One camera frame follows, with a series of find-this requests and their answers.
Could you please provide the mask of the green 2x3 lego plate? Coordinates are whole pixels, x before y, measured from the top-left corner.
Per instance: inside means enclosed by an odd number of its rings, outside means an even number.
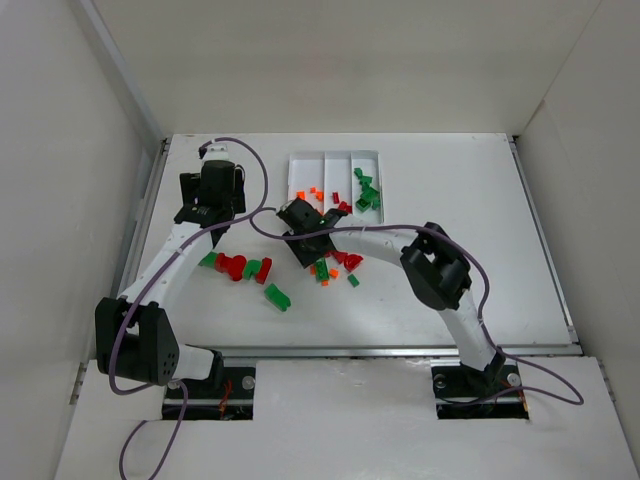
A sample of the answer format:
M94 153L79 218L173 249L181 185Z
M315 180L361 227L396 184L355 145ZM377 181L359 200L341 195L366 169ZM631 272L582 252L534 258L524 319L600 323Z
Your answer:
M329 279L329 269L324 258L320 258L314 263L314 269L318 281L323 282Z

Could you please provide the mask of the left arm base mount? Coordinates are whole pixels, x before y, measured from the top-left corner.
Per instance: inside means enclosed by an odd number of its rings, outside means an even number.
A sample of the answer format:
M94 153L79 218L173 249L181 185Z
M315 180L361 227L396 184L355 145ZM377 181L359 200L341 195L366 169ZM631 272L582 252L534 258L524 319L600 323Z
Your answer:
M224 369L217 387L185 380L188 402L186 421L249 421L253 419L256 365L232 365Z

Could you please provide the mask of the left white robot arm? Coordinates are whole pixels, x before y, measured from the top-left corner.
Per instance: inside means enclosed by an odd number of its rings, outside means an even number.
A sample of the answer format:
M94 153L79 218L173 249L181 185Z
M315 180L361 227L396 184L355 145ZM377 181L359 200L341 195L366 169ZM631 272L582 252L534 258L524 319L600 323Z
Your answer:
M103 374L156 386L220 381L221 354L179 343L168 311L235 216L246 211L244 173L229 160L206 160L200 172L183 173L179 180L183 205L162 248L134 283L96 307L96 355Z

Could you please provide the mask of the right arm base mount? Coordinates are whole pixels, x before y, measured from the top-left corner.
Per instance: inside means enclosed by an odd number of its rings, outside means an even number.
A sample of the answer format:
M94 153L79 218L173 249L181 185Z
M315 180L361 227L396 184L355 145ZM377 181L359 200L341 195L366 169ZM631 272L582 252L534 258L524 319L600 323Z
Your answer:
M522 392L487 400L520 385L519 369L513 363L504 365L496 379L489 382L477 371L461 365L434 365L431 373L439 420L529 419Z

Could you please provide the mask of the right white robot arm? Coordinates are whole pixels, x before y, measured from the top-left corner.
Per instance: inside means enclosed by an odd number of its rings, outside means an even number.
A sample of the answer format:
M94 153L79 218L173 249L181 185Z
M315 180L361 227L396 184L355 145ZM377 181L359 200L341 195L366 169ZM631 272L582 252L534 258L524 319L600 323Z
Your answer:
M281 207L277 217L287 225L283 238L304 267L334 251L401 268L417 300L445 323L468 381L496 382L505 357L487 338L482 306L471 292L469 259L439 225L372 225L338 209L321 214L299 198Z

